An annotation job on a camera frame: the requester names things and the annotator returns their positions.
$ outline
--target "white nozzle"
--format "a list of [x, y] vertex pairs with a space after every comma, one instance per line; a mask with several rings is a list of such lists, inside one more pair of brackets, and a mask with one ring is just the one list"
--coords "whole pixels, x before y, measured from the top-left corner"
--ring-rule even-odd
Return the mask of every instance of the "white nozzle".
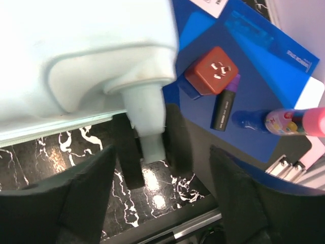
[[161, 134], [165, 131], [166, 109], [162, 87], [158, 83], [121, 90], [128, 118], [141, 141], [144, 160], [165, 159]]

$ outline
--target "red cube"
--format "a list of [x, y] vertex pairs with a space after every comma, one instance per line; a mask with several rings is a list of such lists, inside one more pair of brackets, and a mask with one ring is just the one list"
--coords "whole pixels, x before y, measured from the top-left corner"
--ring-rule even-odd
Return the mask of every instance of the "red cube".
[[194, 62], [184, 75], [201, 95], [217, 95], [238, 74], [237, 66], [221, 47], [214, 47]]

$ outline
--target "black marble floor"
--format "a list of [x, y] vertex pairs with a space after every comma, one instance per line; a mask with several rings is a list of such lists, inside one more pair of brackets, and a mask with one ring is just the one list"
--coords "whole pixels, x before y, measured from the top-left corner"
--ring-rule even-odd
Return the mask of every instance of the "black marble floor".
[[[264, 0], [245, 2], [268, 18]], [[102, 123], [0, 148], [0, 191], [21, 189], [96, 154], [112, 142], [109, 126]], [[143, 165], [143, 175], [146, 186], [129, 191], [117, 165], [102, 241], [210, 194], [194, 174], [172, 177], [164, 162]]]

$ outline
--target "white label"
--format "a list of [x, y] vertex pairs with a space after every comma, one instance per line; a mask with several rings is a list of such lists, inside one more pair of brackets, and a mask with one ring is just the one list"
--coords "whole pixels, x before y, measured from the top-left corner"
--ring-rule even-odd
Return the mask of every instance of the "white label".
[[205, 12], [211, 14], [215, 18], [219, 18], [223, 8], [228, 0], [190, 0], [192, 3], [198, 5]]

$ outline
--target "purple marker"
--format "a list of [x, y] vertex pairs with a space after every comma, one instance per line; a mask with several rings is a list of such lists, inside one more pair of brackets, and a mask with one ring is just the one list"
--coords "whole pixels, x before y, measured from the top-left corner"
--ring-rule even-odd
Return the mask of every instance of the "purple marker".
[[217, 96], [211, 121], [211, 128], [218, 131], [225, 131], [230, 112], [233, 107], [237, 92], [240, 75], [229, 83], [229, 85]]

